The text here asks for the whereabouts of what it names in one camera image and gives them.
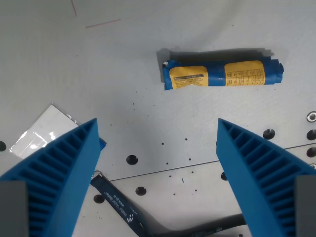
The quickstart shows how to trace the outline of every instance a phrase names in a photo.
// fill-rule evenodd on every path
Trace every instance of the mounting hole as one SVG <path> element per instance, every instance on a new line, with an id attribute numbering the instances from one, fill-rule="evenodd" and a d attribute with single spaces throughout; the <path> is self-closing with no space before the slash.
<path id="1" fill-rule="evenodd" d="M 308 157 L 316 157 L 316 147 L 311 147 L 307 150 L 306 155 Z"/>
<path id="2" fill-rule="evenodd" d="M 127 158 L 126 158 L 126 162 L 130 165 L 135 165 L 137 164 L 138 162 L 138 158 L 134 155 L 129 155 Z"/>
<path id="3" fill-rule="evenodd" d="M 147 192 L 147 190 L 144 188 L 144 187 L 138 187 L 136 190 L 135 190 L 135 193 L 138 195 L 138 196 L 143 196 L 145 195 Z"/>
<path id="4" fill-rule="evenodd" d="M 265 138 L 267 140 L 274 138 L 275 135 L 276 135 L 276 132 L 273 129 L 267 129 L 262 134 L 263 138 Z"/>
<path id="5" fill-rule="evenodd" d="M 5 151 L 6 149 L 6 144 L 3 141 L 0 141 L 0 152 Z"/>
<path id="6" fill-rule="evenodd" d="M 224 181 L 227 181 L 227 177 L 226 177 L 226 174 L 224 172 L 221 174 L 221 179 Z"/>
<path id="7" fill-rule="evenodd" d="M 306 119 L 308 122 L 315 122 L 316 121 L 316 111 L 309 112 Z"/>
<path id="8" fill-rule="evenodd" d="M 308 140 L 315 140 L 316 139 L 316 130 L 315 129 L 312 129 L 310 130 L 307 134 L 306 134 L 306 137 Z"/>
<path id="9" fill-rule="evenodd" d="M 93 197 L 93 200 L 96 203 L 100 204 L 100 203 L 103 203 L 105 199 L 101 194 L 97 194 L 96 196 Z"/>

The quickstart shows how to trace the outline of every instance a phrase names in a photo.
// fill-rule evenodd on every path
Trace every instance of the red mark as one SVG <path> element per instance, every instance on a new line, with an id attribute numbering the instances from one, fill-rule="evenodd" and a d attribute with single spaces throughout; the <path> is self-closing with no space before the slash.
<path id="1" fill-rule="evenodd" d="M 75 8 L 75 5 L 74 5 L 74 0 L 71 0 L 71 4 L 73 6 L 73 10 L 74 10 L 75 16 L 77 16 L 76 8 Z"/>
<path id="2" fill-rule="evenodd" d="M 95 27 L 95 26 L 101 26 L 101 25 L 105 25 L 105 24 L 108 24 L 108 23 L 116 22 L 116 21 L 120 21 L 120 19 L 117 19 L 117 20 L 114 20 L 114 21 L 107 21 L 107 22 L 99 23 L 99 24 L 92 25 L 92 26 L 86 26 L 86 28 Z"/>

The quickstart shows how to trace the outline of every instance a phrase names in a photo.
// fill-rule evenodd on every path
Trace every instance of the blue wrapper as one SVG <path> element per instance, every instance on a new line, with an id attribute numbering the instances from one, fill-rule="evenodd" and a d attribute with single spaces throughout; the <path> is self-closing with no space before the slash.
<path id="1" fill-rule="evenodd" d="M 181 63 L 168 61 L 163 65 L 164 89 L 190 84 L 203 86 L 268 85 L 281 83 L 283 66 L 277 59 L 262 57 L 249 61 L 213 61 Z"/>

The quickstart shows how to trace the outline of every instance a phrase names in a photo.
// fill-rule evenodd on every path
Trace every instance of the screw head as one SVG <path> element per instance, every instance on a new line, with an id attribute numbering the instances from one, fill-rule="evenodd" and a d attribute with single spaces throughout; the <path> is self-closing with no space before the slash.
<path id="1" fill-rule="evenodd" d="M 93 200 L 97 203 L 103 203 L 105 198 L 101 194 L 97 194 L 96 196 L 93 197 Z"/>
<path id="2" fill-rule="evenodd" d="M 315 122 L 316 121 L 316 111 L 309 112 L 306 119 L 308 122 Z"/>
<path id="3" fill-rule="evenodd" d="M 221 174 L 221 179 L 224 181 L 227 181 L 227 177 L 226 177 L 226 174 L 224 172 Z"/>
<path id="4" fill-rule="evenodd" d="M 6 149 L 6 144 L 3 141 L 0 141 L 0 152 L 5 151 Z"/>
<path id="5" fill-rule="evenodd" d="M 99 170 L 95 170 L 95 171 L 93 172 L 93 175 L 92 175 L 91 179 L 93 179 L 93 178 L 94 178 L 94 177 L 96 177 L 97 175 L 101 175 L 101 176 L 103 176 L 103 174 L 102 174 L 102 172 L 101 172 L 101 171 L 99 171 Z"/>
<path id="6" fill-rule="evenodd" d="M 138 187 L 138 188 L 136 188 L 135 193 L 138 196 L 143 196 L 147 193 L 147 190 L 144 187 Z"/>

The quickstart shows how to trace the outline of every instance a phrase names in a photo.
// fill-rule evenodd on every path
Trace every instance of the nutrition label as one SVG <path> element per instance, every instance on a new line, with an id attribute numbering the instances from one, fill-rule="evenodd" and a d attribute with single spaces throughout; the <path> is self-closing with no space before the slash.
<path id="1" fill-rule="evenodd" d="M 208 86 L 208 72 L 204 66 L 176 67 L 170 69 L 172 88 L 186 85 Z"/>
<path id="2" fill-rule="evenodd" d="M 225 73 L 226 86 L 264 85 L 266 81 L 263 65 L 260 61 L 227 64 L 225 65 Z"/>

